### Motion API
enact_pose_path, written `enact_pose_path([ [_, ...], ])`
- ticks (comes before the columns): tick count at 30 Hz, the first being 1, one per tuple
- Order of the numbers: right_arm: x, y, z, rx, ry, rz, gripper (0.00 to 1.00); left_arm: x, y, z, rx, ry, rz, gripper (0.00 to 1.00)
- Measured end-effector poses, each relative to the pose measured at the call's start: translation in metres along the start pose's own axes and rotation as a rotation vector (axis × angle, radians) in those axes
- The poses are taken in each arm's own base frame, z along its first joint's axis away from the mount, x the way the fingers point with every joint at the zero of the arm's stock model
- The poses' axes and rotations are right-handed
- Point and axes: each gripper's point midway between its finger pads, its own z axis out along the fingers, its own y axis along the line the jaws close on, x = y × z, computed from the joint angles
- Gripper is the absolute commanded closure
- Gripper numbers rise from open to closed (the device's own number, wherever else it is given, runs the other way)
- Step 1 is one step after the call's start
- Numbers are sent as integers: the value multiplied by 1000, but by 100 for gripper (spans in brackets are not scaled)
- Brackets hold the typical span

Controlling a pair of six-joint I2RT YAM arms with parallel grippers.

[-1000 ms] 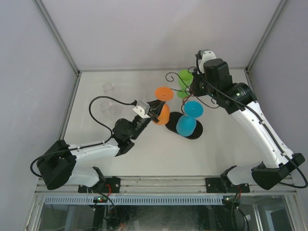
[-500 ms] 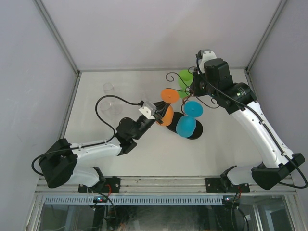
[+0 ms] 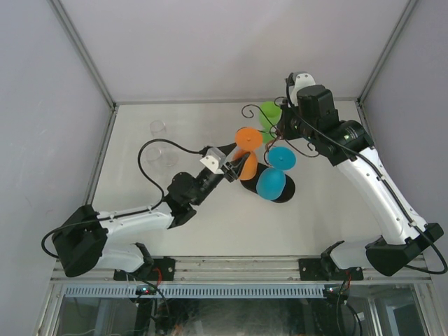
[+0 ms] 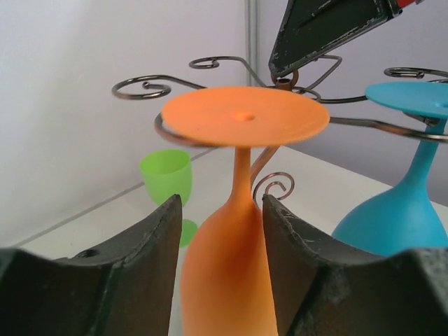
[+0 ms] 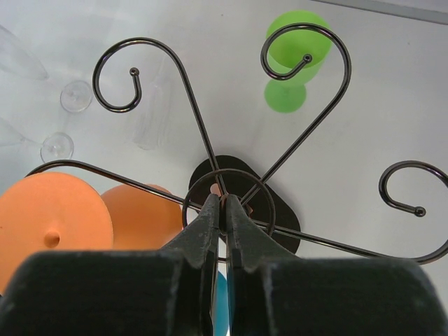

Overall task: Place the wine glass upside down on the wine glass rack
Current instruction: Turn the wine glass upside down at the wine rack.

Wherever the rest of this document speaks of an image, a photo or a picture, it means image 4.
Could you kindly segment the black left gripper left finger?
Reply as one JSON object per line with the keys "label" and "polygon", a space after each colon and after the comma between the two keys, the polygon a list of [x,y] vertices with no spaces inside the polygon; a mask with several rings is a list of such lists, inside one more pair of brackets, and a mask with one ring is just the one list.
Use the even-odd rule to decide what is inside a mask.
{"label": "black left gripper left finger", "polygon": [[167,335],[182,205],[153,213],[72,258],[1,250],[2,335]]}

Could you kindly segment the orange plastic wine glass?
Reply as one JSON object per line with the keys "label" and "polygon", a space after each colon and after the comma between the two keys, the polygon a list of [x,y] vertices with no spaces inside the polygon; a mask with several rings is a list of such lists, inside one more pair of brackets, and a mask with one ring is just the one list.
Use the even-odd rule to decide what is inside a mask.
{"label": "orange plastic wine glass", "polygon": [[232,192],[200,225],[180,278],[184,335],[275,335],[263,218],[251,193],[251,149],[234,148]]}

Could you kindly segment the blue plastic wine glass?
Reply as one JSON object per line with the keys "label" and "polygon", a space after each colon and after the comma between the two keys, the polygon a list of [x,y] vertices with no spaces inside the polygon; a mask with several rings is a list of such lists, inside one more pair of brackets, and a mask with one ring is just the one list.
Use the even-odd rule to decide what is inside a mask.
{"label": "blue plastic wine glass", "polygon": [[352,209],[333,231],[334,238],[381,256],[416,247],[446,247],[447,233],[428,196],[428,173],[447,123],[447,84],[377,83],[365,89],[372,102],[413,116],[437,119],[425,132],[403,131],[419,146],[403,179]]}

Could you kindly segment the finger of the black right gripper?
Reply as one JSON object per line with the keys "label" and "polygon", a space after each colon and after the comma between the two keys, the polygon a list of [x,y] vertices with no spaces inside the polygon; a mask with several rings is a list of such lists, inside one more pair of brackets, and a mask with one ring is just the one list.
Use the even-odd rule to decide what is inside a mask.
{"label": "finger of the black right gripper", "polygon": [[269,71],[278,79],[302,68],[379,25],[419,1],[296,0],[286,7]]}

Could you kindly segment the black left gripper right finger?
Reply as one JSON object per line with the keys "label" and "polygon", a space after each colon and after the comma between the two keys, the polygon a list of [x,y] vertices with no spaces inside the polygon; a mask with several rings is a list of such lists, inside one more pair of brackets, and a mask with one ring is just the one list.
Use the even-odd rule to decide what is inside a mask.
{"label": "black left gripper right finger", "polygon": [[447,250],[391,257],[346,245],[262,200],[280,335],[446,335]]}

